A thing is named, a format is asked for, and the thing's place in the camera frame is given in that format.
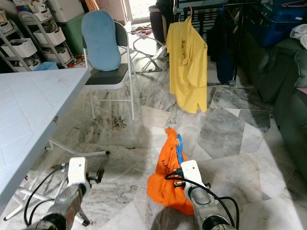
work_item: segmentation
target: marble floor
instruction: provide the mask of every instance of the marble floor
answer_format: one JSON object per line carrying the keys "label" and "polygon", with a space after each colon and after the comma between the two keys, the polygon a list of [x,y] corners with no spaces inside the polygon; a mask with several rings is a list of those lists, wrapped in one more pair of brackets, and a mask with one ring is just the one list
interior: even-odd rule
{"label": "marble floor", "polygon": [[[136,67],[143,61],[135,59]],[[307,185],[286,150],[272,105],[261,102],[240,71],[236,87],[208,86],[206,113],[186,113],[169,93],[167,58],[158,64],[162,72],[138,75],[140,90],[133,81],[134,121],[129,103],[98,100],[129,98],[127,83],[119,90],[94,92],[96,120],[91,117],[89,93],[83,90],[60,122],[56,140],[80,152],[111,152],[87,157],[88,170],[104,169],[104,176],[82,203],[91,224],[85,228],[75,221],[72,229],[197,229],[193,216],[163,207],[146,194],[147,179],[155,171],[166,140],[166,127],[182,135],[185,154],[198,162],[202,179],[211,183],[211,190],[238,202],[241,230],[307,229]],[[208,74],[214,81],[213,63],[209,63]],[[53,156],[53,165],[72,157],[60,149]],[[23,181],[25,186],[33,179],[34,169]],[[40,192],[54,194],[63,176],[56,173]],[[40,206],[34,220],[43,217],[50,205]],[[232,204],[226,205],[234,215]],[[15,207],[11,200],[1,219]],[[0,223],[1,230],[23,228],[23,213]]]}

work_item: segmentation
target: chair leg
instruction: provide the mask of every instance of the chair leg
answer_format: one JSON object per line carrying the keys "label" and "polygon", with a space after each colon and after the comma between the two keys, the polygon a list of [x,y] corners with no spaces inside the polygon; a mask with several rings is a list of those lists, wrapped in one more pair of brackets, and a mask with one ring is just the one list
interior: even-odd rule
{"label": "chair leg", "polygon": [[91,104],[92,104],[92,114],[93,114],[93,119],[95,120],[95,108],[94,108],[94,102],[93,102],[93,92],[90,90],[90,98],[91,98]]}
{"label": "chair leg", "polygon": [[128,71],[128,72],[129,72],[129,83],[130,83],[131,111],[132,111],[132,119],[134,120],[134,106],[133,106],[133,93],[132,93],[131,71]]}
{"label": "chair leg", "polygon": [[131,68],[132,68],[132,71],[133,71],[133,74],[134,74],[134,77],[135,77],[135,80],[136,80],[136,84],[137,84],[138,89],[140,91],[140,97],[142,98],[142,91],[141,91],[141,88],[140,88],[139,79],[138,79],[138,76],[136,74],[136,71],[135,71],[134,65],[132,63],[132,60],[131,60]]}

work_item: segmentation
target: dark green sofa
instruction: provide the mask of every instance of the dark green sofa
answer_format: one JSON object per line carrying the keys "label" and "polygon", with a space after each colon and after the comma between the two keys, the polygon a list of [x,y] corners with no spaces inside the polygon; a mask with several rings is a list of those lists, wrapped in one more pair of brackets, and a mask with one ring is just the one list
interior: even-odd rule
{"label": "dark green sofa", "polygon": [[260,47],[243,33],[240,64],[273,115],[293,160],[307,181],[307,50],[287,38],[274,47]]}

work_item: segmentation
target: white cloth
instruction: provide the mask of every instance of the white cloth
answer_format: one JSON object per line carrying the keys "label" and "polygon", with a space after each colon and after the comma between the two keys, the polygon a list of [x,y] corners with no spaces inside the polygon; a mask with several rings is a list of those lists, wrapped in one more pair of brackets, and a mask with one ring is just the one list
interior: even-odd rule
{"label": "white cloth", "polygon": [[303,47],[307,49],[307,24],[294,27],[290,33],[290,37],[298,39]]}

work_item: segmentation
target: black cable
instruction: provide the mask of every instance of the black cable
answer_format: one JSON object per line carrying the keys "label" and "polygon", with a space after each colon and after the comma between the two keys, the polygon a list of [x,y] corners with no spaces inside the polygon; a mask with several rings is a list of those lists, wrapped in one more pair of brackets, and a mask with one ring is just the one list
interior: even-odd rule
{"label": "black cable", "polygon": [[212,192],[210,189],[202,186],[201,184],[199,183],[196,183],[194,181],[191,181],[191,180],[188,180],[188,179],[185,179],[185,178],[177,178],[177,177],[168,177],[168,175],[166,175],[165,177],[166,180],[179,180],[179,181],[185,181],[185,182],[189,182],[191,184],[194,184],[200,188],[202,188],[203,190],[205,190],[207,193],[211,194],[218,202],[220,202],[220,204],[223,206],[223,208],[225,209],[225,212],[227,213],[228,217],[229,217],[229,220],[230,220],[230,223],[231,225],[235,228],[235,223],[234,223],[234,220],[232,219],[232,216],[228,210],[228,208],[226,207],[226,205],[224,204],[224,202],[214,193]]}
{"label": "black cable", "polygon": [[42,186],[42,184],[48,179],[49,176],[51,176],[53,173],[55,173],[58,169],[55,169],[53,170],[48,176],[46,176],[44,178],[44,180],[37,186],[37,188],[32,192],[32,194],[30,195],[27,203],[25,204],[25,207],[24,207],[24,222],[25,224],[27,225],[27,227],[30,226],[28,220],[27,220],[27,211],[28,211],[28,207],[29,207],[29,204],[30,204],[30,200],[31,198],[33,197],[33,195],[37,192],[37,190],[40,188],[40,186]]}
{"label": "black cable", "polygon": [[35,213],[35,210],[38,208],[38,206],[40,206],[41,204],[43,204],[43,203],[45,203],[45,202],[47,202],[47,201],[52,201],[52,200],[54,200],[54,199],[43,200],[42,202],[38,203],[38,204],[33,208],[32,212],[31,212],[31,215],[30,215],[30,218],[29,218],[29,225],[32,224],[32,218],[33,218],[34,213]]}
{"label": "black cable", "polygon": [[220,199],[221,199],[221,200],[231,200],[231,201],[235,204],[235,207],[236,207],[236,229],[239,230],[240,212],[239,212],[239,206],[238,206],[236,200],[233,199],[233,198],[230,197],[230,196],[220,197]]}

